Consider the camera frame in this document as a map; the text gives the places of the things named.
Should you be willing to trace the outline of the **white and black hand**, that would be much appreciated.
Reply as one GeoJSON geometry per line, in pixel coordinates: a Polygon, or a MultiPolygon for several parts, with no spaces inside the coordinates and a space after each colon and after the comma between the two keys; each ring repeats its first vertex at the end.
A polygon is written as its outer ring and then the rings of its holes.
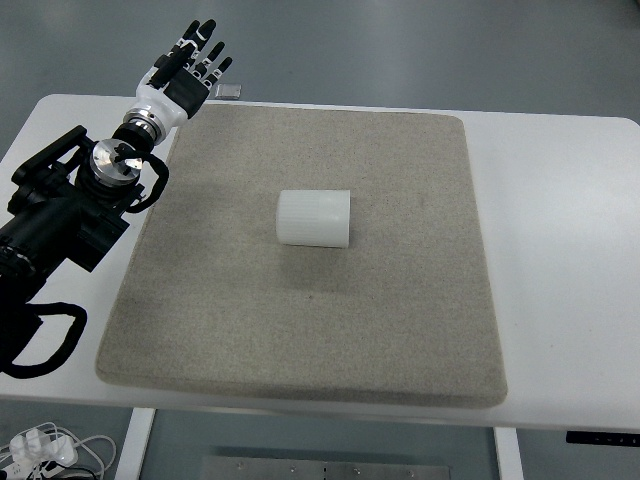
{"type": "Polygon", "coordinates": [[[195,116],[232,64],[230,57],[218,59],[225,47],[222,41],[202,54],[215,28],[213,19],[195,20],[188,26],[140,80],[126,121],[145,122],[160,138],[195,116]]]}

